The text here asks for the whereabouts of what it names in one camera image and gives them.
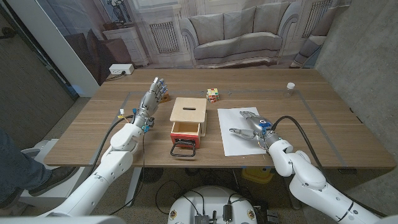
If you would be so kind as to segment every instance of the gray wall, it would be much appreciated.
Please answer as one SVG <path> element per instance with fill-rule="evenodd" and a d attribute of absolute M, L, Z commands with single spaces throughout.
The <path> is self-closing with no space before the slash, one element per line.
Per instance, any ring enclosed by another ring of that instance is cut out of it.
<path fill-rule="evenodd" d="M 315 68 L 398 161 L 398 1 L 355 0 L 340 9 Z M 346 189 L 392 215 L 396 183 L 394 169 Z"/>

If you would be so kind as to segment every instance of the black handle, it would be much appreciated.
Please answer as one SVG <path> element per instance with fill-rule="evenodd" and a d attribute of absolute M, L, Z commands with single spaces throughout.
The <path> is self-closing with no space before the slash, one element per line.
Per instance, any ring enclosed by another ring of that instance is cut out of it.
<path fill-rule="evenodd" d="M 8 38 L 13 38 L 15 35 L 17 35 L 17 32 L 15 32 L 13 29 L 10 27 L 3 27 L 1 29 L 2 36 L 0 36 L 0 39 L 8 39 Z"/>
<path fill-rule="evenodd" d="M 192 149 L 193 149 L 192 154 L 185 155 L 185 154 L 175 154 L 175 153 L 173 153 L 175 146 L 178 145 L 178 144 L 184 144 L 184 145 L 192 146 Z M 170 151 L 170 155 L 179 156 L 179 157 L 194 157 L 195 156 L 195 141 L 193 141 L 193 140 L 176 139 L 175 143 L 174 143 L 174 145 L 172 147 L 172 150 Z"/>

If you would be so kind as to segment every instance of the rubik's cube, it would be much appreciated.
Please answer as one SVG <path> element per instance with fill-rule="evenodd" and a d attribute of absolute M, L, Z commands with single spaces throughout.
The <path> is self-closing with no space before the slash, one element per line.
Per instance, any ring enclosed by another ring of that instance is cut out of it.
<path fill-rule="evenodd" d="M 215 103 L 215 102 L 219 101 L 220 96 L 218 94 L 217 88 L 207 89 L 206 98 L 210 103 Z"/>

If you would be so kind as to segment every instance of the white paper sheet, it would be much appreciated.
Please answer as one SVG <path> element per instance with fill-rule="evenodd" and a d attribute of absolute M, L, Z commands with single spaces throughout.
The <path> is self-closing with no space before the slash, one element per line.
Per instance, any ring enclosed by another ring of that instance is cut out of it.
<path fill-rule="evenodd" d="M 265 154 L 265 150 L 258 146 L 257 139 L 247 140 L 229 131 L 230 128 L 250 129 L 246 119 L 239 114 L 240 111 L 250 111 L 259 114 L 255 107 L 218 109 L 218 120 L 220 121 L 225 156 Z"/>

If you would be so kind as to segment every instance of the wooden table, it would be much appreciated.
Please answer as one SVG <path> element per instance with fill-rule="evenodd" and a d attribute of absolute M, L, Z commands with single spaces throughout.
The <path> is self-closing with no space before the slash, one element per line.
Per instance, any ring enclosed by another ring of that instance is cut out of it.
<path fill-rule="evenodd" d="M 166 80 L 171 101 L 159 105 L 155 126 L 145 135 L 146 167 L 272 167 L 268 155 L 225 157 L 218 108 L 257 107 L 260 115 L 276 121 L 293 116 L 303 127 L 325 168 L 378 168 L 396 166 L 392 156 L 349 110 L 332 87 L 311 69 L 198 69 L 135 70 L 119 80 L 104 83 L 45 158 L 50 166 L 92 166 L 93 157 L 120 108 L 126 114 L 138 106 L 155 77 Z M 283 97 L 288 82 L 296 84 L 290 98 Z M 207 88 L 218 88 L 220 101 L 207 104 L 206 137 L 192 159 L 170 155 L 170 114 L 176 97 L 205 98 Z M 116 126 L 114 134 L 123 123 Z M 305 141 L 291 121 L 276 131 L 311 158 Z M 109 147 L 106 142 L 104 152 Z M 142 167 L 142 142 L 133 166 Z"/>

